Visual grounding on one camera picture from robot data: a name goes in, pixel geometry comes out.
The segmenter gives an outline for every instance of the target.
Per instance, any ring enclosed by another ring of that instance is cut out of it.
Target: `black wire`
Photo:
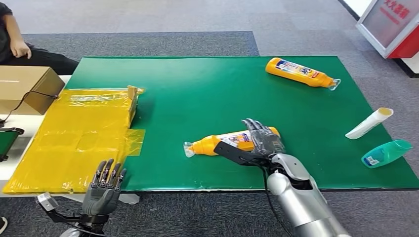
[[[108,236],[108,235],[97,234],[97,233],[94,233],[94,232],[86,231],[86,230],[83,230],[82,228],[80,228],[80,227],[78,227],[78,226],[75,226],[75,225],[70,224],[70,223],[67,223],[67,222],[62,222],[62,223],[67,224],[67,225],[71,226],[72,228],[74,228],[74,229],[76,229],[76,230],[79,230],[79,231],[81,231],[81,232],[87,233],[87,234],[89,234],[89,235],[94,235],[94,236],[103,236],[103,237],[114,237],[114,236]]]
[[[6,120],[10,117],[10,115],[12,114],[12,112],[13,111],[15,111],[15,110],[17,110],[21,105],[22,105],[22,103],[23,103],[23,101],[26,99],[26,97],[30,94],[30,93],[36,93],[36,94],[40,94],[40,95],[44,95],[44,96],[48,96],[48,97],[51,97],[52,99],[57,99],[58,98],[58,95],[48,95],[48,94],[44,94],[44,93],[42,93],[42,92],[39,92],[39,91],[34,91],[34,90],[31,90],[31,91],[28,91],[28,92],[26,92],[24,95],[23,95],[23,97],[22,97],[22,99],[20,100],[20,102],[19,102],[19,104],[17,104],[17,106],[13,109],[13,110],[11,110],[10,111],[10,113],[7,115],[7,117],[5,118],[5,119],[3,119],[3,120],[1,120],[0,119],[0,123],[5,123],[6,122]]]
[[[272,213],[274,213],[274,216],[276,218],[276,220],[279,222],[279,224],[281,225],[282,229],[285,230],[285,232],[288,234],[289,237],[292,237],[293,235],[291,234],[291,232],[285,227],[284,222],[281,221],[281,219],[279,218],[278,214],[276,213],[275,209],[274,209],[274,205],[272,204],[271,198],[269,196],[269,191],[268,191],[268,182],[267,182],[267,177],[266,177],[266,170],[258,163],[253,162],[251,160],[245,160],[249,163],[252,163],[253,165],[259,167],[262,170],[262,175],[263,175],[263,184],[265,185],[265,193],[266,193],[266,197],[268,198],[268,203],[269,203],[269,207],[271,208]]]

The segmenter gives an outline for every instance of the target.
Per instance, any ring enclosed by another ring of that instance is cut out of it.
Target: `yellow plastic bag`
[[[127,90],[64,90],[3,192],[85,192],[100,161],[141,151],[145,130],[128,128],[132,103]]]

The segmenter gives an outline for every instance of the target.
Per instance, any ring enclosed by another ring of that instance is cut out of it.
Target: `yellow plastic bottle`
[[[289,62],[282,58],[273,58],[266,65],[265,71],[280,77],[305,83],[309,86],[322,86],[335,90],[340,84],[340,79],[333,79],[326,74]]]
[[[276,130],[276,128],[269,127],[269,129],[271,129],[273,133],[279,136],[278,130]],[[222,135],[211,135],[208,137],[204,137],[203,139],[194,143],[185,142],[183,144],[183,149],[185,150],[185,155],[187,157],[192,157],[195,154],[216,156],[217,153],[214,152],[214,149],[220,141],[226,142],[244,151],[253,150],[253,142],[251,141],[251,135],[250,132],[247,130]]]

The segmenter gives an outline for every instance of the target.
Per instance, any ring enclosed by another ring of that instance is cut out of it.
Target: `white plastic bottle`
[[[362,121],[353,130],[348,132],[345,135],[345,137],[347,137],[349,139],[358,139],[358,138],[364,136],[364,134],[369,132],[375,126],[382,123],[388,117],[392,116],[393,113],[394,113],[394,111],[392,109],[381,107],[378,110],[374,111],[370,116],[368,116],[368,118],[366,118],[364,121]]]

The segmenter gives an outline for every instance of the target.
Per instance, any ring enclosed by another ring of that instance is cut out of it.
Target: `robotic arm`
[[[267,188],[301,237],[350,237],[330,210],[316,181],[295,157],[285,154],[278,135],[252,119],[243,120],[254,144],[253,153],[220,142],[214,151],[240,165],[263,167]]]
[[[66,230],[60,237],[108,237],[103,233],[103,226],[109,219],[109,214],[115,211],[121,193],[121,183],[126,169],[119,172],[120,163],[115,164],[111,171],[113,159],[102,161],[89,184],[83,200],[83,214],[80,216],[64,216],[55,209],[57,201],[49,194],[37,196],[37,203],[54,222],[77,223]]]

